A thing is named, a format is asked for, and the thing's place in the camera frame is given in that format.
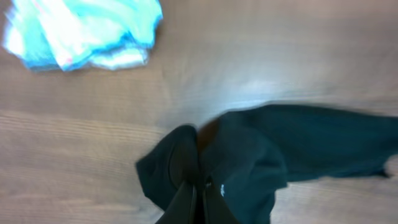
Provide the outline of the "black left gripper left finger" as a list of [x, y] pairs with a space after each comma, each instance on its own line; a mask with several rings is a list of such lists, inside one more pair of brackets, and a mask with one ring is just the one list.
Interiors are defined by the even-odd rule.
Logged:
[[196, 188], [188, 182], [183, 182], [156, 224], [194, 224], [196, 205]]

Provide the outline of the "black t-shirt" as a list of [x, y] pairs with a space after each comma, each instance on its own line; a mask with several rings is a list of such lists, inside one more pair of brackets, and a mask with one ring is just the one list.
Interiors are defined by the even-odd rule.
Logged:
[[275, 193], [321, 177], [386, 177], [397, 154], [397, 119], [307, 105], [229, 111], [201, 129], [186, 124], [136, 163], [144, 195], [164, 212], [183, 182], [197, 190], [205, 223], [211, 182], [239, 223], [269, 223]]

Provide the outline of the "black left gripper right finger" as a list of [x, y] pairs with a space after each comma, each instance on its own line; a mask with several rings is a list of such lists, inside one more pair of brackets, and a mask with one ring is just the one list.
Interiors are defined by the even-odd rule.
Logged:
[[206, 183], [202, 199], [205, 224], [239, 224], [213, 183]]

